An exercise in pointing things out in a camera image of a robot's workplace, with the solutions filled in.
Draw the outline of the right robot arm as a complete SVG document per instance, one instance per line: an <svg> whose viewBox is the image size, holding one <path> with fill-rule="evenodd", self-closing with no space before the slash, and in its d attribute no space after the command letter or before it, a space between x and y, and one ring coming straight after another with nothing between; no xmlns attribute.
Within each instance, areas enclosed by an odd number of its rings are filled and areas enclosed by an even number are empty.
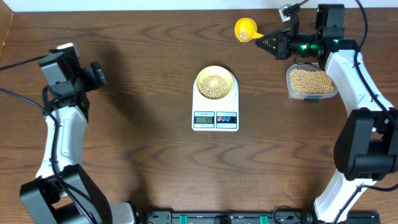
<svg viewBox="0 0 398 224"><path fill-rule="evenodd" d="M345 223L350 208L367 189L397 171L397 110L386 100L363 63L362 43L345 37L345 7L321 4L314 34L299 32L300 4L279 14L290 27L263 35L256 45L278 60L315 57L332 79L348 118L334 146L335 173L300 223Z"/></svg>

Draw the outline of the yellow plastic bowl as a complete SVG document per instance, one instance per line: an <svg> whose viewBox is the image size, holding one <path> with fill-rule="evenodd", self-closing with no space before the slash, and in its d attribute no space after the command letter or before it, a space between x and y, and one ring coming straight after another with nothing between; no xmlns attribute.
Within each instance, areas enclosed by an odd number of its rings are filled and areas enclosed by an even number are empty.
<svg viewBox="0 0 398 224"><path fill-rule="evenodd" d="M216 66L216 65L212 65L212 66L206 67L206 68L204 68L204 69L198 74L197 79L196 79L196 82L197 82L197 84L196 84L197 90L198 90L198 86L199 86L200 82L201 82L205 77L207 77L207 76L209 76L209 75L220 75L220 76L222 76L223 78L227 79L228 84L229 84L229 93L228 93L226 96L228 96L228 95L230 94L230 92L232 91L233 85L234 85L233 75L232 75L232 73L231 73L229 70L227 70L226 68L223 68L223 67L221 67L221 66Z"/></svg>

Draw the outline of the yellow measuring scoop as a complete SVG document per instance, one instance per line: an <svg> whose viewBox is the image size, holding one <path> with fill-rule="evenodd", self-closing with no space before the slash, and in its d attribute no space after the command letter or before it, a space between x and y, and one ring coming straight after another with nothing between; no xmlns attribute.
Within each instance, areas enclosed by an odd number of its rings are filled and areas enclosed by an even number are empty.
<svg viewBox="0 0 398 224"><path fill-rule="evenodd" d="M251 36L250 40L257 39L262 36L262 34L258 33L256 22L248 17L240 18L235 24L234 33L239 41L240 41L239 33L241 30L245 31L247 34Z"/></svg>

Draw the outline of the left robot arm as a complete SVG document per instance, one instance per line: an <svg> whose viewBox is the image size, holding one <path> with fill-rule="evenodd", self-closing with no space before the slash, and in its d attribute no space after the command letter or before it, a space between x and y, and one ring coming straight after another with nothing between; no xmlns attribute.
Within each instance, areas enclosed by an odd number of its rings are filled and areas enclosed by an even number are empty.
<svg viewBox="0 0 398 224"><path fill-rule="evenodd" d="M94 61L85 68L76 59L40 61L53 99L41 107L47 124L44 158L36 178L20 190L34 223L135 223L129 202L109 203L83 169L83 138L90 104L86 93L107 84Z"/></svg>

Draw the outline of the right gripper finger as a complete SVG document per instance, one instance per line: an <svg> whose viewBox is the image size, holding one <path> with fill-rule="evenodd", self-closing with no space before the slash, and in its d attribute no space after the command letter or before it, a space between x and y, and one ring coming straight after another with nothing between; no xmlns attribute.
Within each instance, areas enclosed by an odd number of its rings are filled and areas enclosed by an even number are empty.
<svg viewBox="0 0 398 224"><path fill-rule="evenodd" d="M275 42L255 42L255 45L273 56L277 56L277 44Z"/></svg>
<svg viewBox="0 0 398 224"><path fill-rule="evenodd" d="M276 44L277 43L277 31L262 34L261 37L255 40L256 44Z"/></svg>

